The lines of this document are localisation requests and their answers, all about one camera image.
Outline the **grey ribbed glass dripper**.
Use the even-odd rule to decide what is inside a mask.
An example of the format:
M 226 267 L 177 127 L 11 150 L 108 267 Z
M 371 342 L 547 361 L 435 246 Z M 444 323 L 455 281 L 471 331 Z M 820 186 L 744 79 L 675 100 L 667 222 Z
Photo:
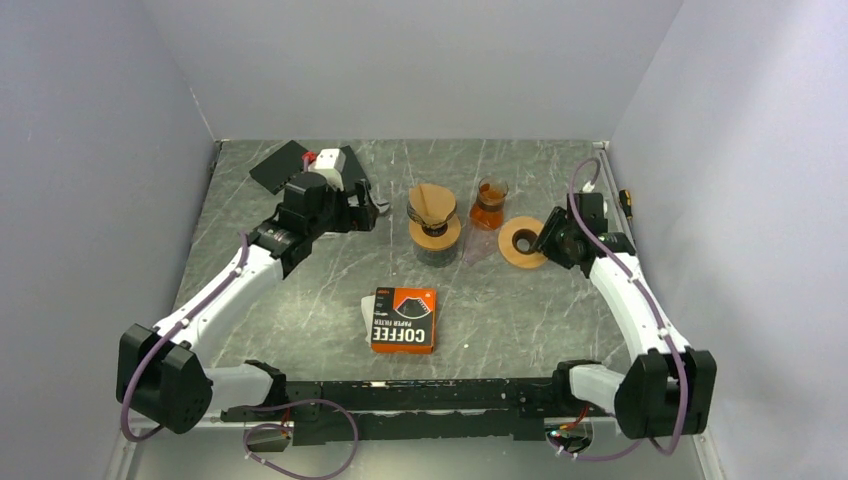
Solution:
M 429 237 L 439 237 L 444 235 L 448 230 L 448 223 L 456 215 L 456 206 L 441 216 L 427 216 L 420 213 L 411 202 L 407 203 L 407 216 L 413 224 L 421 227 L 421 230 Z

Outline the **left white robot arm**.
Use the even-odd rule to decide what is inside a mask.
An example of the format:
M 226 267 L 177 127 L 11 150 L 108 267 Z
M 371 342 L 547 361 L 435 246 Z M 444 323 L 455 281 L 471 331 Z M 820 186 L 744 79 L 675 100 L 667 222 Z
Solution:
M 264 293 L 283 282 L 327 233 L 374 229 L 385 204 L 349 146 L 302 158 L 283 183 L 274 213 L 248 233 L 229 263 L 194 297 L 152 327 L 134 324 L 119 341 L 116 398 L 131 442 L 162 429 L 183 434 L 210 411 L 251 409 L 272 420 L 287 406 L 286 376 L 259 361 L 211 368 L 219 343 Z

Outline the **brown paper coffee filter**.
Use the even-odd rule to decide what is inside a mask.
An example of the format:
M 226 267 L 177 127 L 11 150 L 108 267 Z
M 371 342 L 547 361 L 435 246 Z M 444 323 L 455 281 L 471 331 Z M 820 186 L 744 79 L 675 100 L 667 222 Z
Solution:
M 421 183 L 408 192 L 408 202 L 423 215 L 441 216 L 456 206 L 456 197 L 451 190 L 441 185 Z

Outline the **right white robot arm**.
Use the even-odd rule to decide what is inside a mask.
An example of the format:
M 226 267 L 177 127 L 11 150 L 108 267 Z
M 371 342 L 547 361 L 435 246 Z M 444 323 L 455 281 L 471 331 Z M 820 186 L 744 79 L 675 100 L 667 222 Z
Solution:
M 672 325 L 643 277 L 629 238 L 611 232 L 600 193 L 577 193 L 555 208 L 535 251 L 579 268 L 600 292 L 621 331 L 631 365 L 620 374 L 590 360 L 564 361 L 551 401 L 574 415 L 588 403 L 612 414 L 629 439 L 677 438 L 706 430 L 717 376 L 707 350 L 693 348 Z

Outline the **orange coffee filter box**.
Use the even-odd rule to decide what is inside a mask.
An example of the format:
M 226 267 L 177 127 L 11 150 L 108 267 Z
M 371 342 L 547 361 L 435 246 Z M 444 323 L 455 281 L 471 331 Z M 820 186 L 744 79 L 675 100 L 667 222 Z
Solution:
M 437 291 L 378 287 L 360 300 L 366 341 L 380 354 L 432 354 L 436 346 Z

